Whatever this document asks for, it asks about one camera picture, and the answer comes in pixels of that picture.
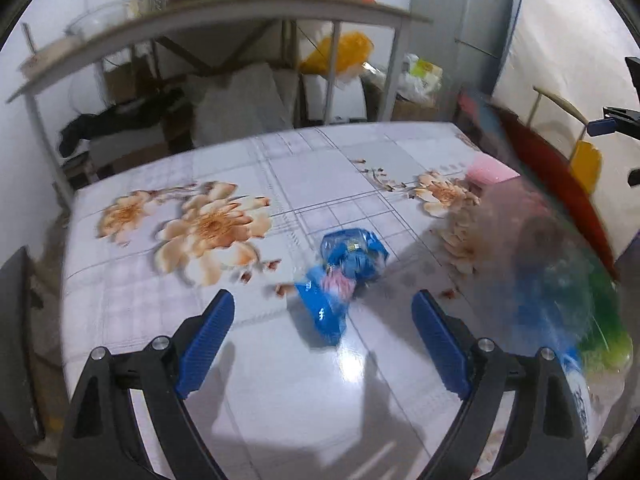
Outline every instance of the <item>metal bolt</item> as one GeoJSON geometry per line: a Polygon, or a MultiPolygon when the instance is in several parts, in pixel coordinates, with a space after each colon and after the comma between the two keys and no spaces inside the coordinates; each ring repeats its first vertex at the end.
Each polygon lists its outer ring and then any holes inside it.
{"type": "Polygon", "coordinates": [[[164,336],[164,335],[156,337],[151,342],[151,347],[154,350],[164,350],[168,346],[169,346],[169,338],[167,336],[164,336]]]}
{"type": "Polygon", "coordinates": [[[553,361],[556,358],[556,354],[551,348],[543,348],[540,351],[540,355],[542,355],[542,358],[547,361],[553,361]]]}
{"type": "Polygon", "coordinates": [[[98,346],[91,350],[91,359],[93,359],[94,361],[99,361],[105,355],[107,355],[107,351],[104,346],[98,346]]]}
{"type": "Polygon", "coordinates": [[[483,352],[493,352],[495,350],[495,343],[490,339],[483,337],[482,339],[478,340],[478,348],[483,352]]]}

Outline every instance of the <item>shelf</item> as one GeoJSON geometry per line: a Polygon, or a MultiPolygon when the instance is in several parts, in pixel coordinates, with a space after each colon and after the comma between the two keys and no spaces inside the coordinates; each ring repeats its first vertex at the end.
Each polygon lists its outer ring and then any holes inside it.
{"type": "Polygon", "coordinates": [[[36,95],[56,82],[127,46],[185,28],[243,20],[322,20],[401,28],[402,22],[430,23],[397,7],[359,0],[189,0],[130,20],[91,38],[68,52],[7,99],[36,95]]]}

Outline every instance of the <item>plaid pattern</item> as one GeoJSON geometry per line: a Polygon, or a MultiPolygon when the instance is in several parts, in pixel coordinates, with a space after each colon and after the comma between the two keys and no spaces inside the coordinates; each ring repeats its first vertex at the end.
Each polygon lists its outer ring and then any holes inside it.
{"type": "MultiPolygon", "coordinates": [[[[354,460],[366,461],[376,450],[386,449],[377,435],[402,434],[395,444],[401,453],[395,463],[408,463],[409,468],[414,464],[415,472],[402,474],[415,478],[433,452],[433,442],[439,442],[433,435],[444,434],[450,423],[432,415],[455,413],[457,404],[443,391],[433,364],[425,358],[408,305],[418,288],[437,294],[453,283],[449,269],[438,262],[436,240],[429,234],[435,220],[405,193],[377,190],[351,161],[365,152],[389,172],[397,168],[417,173],[427,168],[414,150],[422,150],[425,142],[434,150],[438,138],[446,140],[447,160],[458,150],[462,164],[468,162],[471,149],[455,139],[450,126],[358,124],[235,140],[153,162],[82,190],[65,257],[62,336],[69,389],[95,346],[105,345],[112,353],[141,349],[157,335],[171,335],[226,288],[236,300],[234,325],[203,389],[187,406],[216,457],[224,450],[227,474],[282,478],[311,463],[317,466],[313,453],[318,453],[318,460],[338,461],[327,474],[349,478],[354,471],[338,459],[347,448],[356,446],[354,460]],[[404,149],[403,143],[412,150],[404,149]],[[188,285],[180,272],[158,274],[153,261],[160,245],[156,235],[164,222],[177,218],[175,202],[146,218],[125,248],[95,237],[101,211],[115,198],[137,189],[208,180],[233,182],[242,194],[271,199],[272,228],[265,238],[252,242],[263,259],[282,260],[275,272],[255,272],[247,285],[239,283],[237,273],[226,272],[216,286],[202,288],[188,285]],[[313,248],[325,233],[350,227],[380,237],[390,254],[388,268],[383,279],[354,302],[340,348],[319,351],[303,305],[277,298],[273,289],[304,275],[316,261],[313,248]],[[341,352],[346,352],[345,361],[341,352]],[[357,383],[362,378],[350,376],[350,365],[361,366],[362,356],[369,352],[378,357],[366,380],[375,382],[381,400],[362,407],[363,398],[370,400],[370,395],[363,396],[362,384],[357,383]],[[414,371],[407,371],[404,363],[414,371]],[[310,403],[328,400],[311,399],[325,388],[331,399],[340,399],[332,404],[341,413],[337,418],[309,408],[310,403]],[[369,429],[377,429],[361,434],[363,420],[369,429]],[[290,433],[299,444],[287,440],[290,433]],[[295,446],[307,446],[312,461],[295,446]]],[[[461,168],[455,161],[447,163],[447,171],[461,168]]],[[[472,317],[461,296],[451,302],[450,311],[472,317]]],[[[152,431],[142,427],[142,433],[145,443],[147,438],[152,441],[152,431]]],[[[150,457],[161,468],[161,453],[150,452],[150,457]]]]}

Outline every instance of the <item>crumpled blue package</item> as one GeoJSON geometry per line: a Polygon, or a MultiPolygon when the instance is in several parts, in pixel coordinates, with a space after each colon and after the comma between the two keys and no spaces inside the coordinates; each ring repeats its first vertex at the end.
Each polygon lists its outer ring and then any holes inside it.
{"type": "Polygon", "coordinates": [[[339,343],[357,285],[376,279],[389,253],[375,234],[346,229],[324,236],[321,264],[309,269],[296,289],[311,314],[316,330],[329,345],[339,343]]]}

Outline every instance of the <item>white backdrop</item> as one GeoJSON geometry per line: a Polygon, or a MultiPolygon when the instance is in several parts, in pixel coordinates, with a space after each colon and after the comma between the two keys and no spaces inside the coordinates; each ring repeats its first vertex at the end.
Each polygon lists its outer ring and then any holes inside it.
{"type": "MultiPolygon", "coordinates": [[[[639,56],[608,0],[522,0],[494,98],[526,121],[540,86],[571,102],[593,121],[603,106],[637,110],[638,95],[625,64],[639,56]]],[[[532,126],[568,156],[582,125],[543,98],[532,126]]],[[[603,167],[593,203],[619,256],[640,228],[640,188],[626,183],[640,168],[640,142],[610,134],[591,139],[603,167]]]]}

